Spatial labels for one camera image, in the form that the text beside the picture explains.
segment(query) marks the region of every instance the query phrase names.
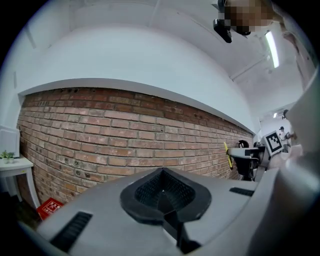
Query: white wall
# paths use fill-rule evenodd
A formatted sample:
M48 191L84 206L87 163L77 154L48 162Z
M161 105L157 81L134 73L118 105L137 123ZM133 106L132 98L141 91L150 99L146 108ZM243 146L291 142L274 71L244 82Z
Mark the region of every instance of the white wall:
M269 134L273 131L276 131L277 134L280 134L281 131L279 129L281 126L284 127L285 133L288 133L291 131L291 125L287 119L270 118L270 119L266 119L266 120L261 121L262 136Z
M0 124L16 127L24 100L18 93L26 76L30 75L26 70L37 67L46 49L70 31L68 4L65 0L46 3L12 44L0 71ZM35 46L28 38L27 30Z
M65 1L54 3L29 22L36 48L25 31L21 32L2 70L0 124L16 126L23 100L17 94L68 87L75 84L71 80L80 86L96 86L83 83L95 78L108 79L100 80L102 87L143 90L140 92L198 107L255 131L245 96L225 70L194 45L161 30L125 24L68 33L68 5Z
M160 30L115 24L76 29L50 47L38 65L20 73L18 81L23 84L18 89L27 94L39 85L78 78L132 81L164 89L254 130L246 99L226 72L193 45Z

